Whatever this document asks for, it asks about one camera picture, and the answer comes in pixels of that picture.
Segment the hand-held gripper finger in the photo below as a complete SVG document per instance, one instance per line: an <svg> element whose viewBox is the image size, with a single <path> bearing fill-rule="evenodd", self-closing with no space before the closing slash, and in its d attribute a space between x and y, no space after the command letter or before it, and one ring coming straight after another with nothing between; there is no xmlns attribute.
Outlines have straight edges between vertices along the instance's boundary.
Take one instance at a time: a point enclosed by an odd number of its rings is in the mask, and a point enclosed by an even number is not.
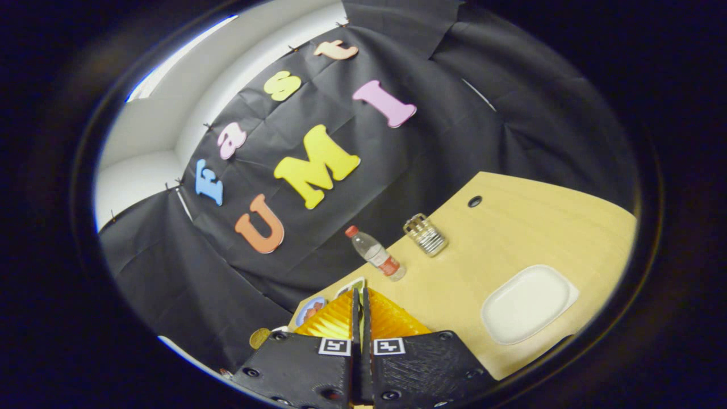
<svg viewBox="0 0 727 409"><path fill-rule="evenodd" d="M332 323L340 335L273 331L233 376L247 393L283 408L352 408L360 353L358 290L350 290L307 321Z"/></svg>
<svg viewBox="0 0 727 409"><path fill-rule="evenodd" d="M498 383L453 331L431 332L384 295L362 293L362 401L453 408Z"/></svg>

